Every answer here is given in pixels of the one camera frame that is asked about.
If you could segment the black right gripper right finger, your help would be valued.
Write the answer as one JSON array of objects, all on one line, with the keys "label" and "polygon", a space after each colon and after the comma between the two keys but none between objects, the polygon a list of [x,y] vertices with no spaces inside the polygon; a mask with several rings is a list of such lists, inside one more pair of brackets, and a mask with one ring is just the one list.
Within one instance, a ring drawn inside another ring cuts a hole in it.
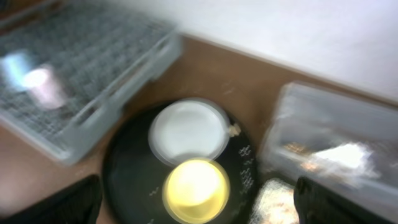
[{"label": "black right gripper right finger", "polygon": [[392,224],[307,177],[297,180],[294,205],[300,224]]}]

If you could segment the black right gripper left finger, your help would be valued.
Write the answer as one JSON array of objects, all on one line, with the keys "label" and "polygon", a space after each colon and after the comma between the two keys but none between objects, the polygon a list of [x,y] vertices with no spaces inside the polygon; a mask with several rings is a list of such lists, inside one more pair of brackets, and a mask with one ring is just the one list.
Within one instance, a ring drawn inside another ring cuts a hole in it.
[{"label": "black right gripper left finger", "polygon": [[89,175],[1,224],[95,224],[102,198],[100,177]]}]

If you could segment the nut shell food scraps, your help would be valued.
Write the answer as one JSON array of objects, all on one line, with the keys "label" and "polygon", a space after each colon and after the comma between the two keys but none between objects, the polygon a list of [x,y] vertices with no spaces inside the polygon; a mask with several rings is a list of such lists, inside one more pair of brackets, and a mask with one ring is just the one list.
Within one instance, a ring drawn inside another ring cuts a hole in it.
[{"label": "nut shell food scraps", "polygon": [[253,206],[249,224],[299,224],[294,186],[278,178],[267,180]]}]

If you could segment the gold foil wrapper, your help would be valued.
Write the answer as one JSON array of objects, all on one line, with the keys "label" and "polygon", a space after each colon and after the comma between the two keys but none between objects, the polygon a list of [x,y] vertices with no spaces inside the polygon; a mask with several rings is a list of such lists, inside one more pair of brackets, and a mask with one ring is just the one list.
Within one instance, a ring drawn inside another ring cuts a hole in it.
[{"label": "gold foil wrapper", "polygon": [[315,151],[309,149],[307,146],[296,142],[291,142],[285,144],[283,148],[293,153],[295,156],[293,160],[296,160],[303,170],[315,172],[319,169],[319,165],[317,165],[316,162],[312,162],[310,158],[315,154]]}]

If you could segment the white tissue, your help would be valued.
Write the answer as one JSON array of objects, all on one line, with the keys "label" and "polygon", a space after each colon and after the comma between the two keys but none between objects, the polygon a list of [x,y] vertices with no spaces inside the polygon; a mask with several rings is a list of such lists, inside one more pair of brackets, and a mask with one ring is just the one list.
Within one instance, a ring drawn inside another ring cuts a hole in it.
[{"label": "white tissue", "polygon": [[351,142],[315,152],[308,160],[322,175],[378,178],[380,174],[375,170],[372,155],[366,145]]}]

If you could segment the yellow bowl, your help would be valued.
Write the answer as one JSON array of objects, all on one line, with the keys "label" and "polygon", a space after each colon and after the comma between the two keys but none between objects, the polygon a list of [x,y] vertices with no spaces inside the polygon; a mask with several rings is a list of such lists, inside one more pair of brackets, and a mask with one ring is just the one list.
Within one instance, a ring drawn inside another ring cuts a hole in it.
[{"label": "yellow bowl", "polygon": [[230,181],[220,164],[204,158],[187,160],[165,179],[162,202],[178,223],[209,223],[229,200]]}]

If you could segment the grey round plate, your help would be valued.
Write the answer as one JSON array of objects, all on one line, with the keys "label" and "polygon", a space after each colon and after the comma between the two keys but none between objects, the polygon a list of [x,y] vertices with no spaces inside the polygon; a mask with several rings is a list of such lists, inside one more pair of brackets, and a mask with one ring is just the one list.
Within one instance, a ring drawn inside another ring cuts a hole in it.
[{"label": "grey round plate", "polygon": [[156,115],[149,128],[149,147],[168,166],[194,158],[215,160],[228,145],[230,126],[226,112],[214,102],[184,98]]}]

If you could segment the pink cup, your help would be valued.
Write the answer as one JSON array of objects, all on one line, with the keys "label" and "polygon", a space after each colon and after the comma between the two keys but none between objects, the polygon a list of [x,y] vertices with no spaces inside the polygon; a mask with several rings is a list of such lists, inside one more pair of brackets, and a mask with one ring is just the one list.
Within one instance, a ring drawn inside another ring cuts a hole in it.
[{"label": "pink cup", "polygon": [[28,95],[43,109],[55,110],[66,105],[67,94],[53,67],[42,65],[31,70],[22,81]]}]

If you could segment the blue cup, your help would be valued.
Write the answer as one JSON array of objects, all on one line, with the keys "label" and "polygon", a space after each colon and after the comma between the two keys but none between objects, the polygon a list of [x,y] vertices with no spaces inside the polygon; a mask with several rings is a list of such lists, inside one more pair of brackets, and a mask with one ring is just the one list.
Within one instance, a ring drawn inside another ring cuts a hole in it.
[{"label": "blue cup", "polygon": [[15,91],[26,91],[25,76],[34,69],[35,63],[26,50],[9,52],[1,59],[1,68],[6,83]]}]

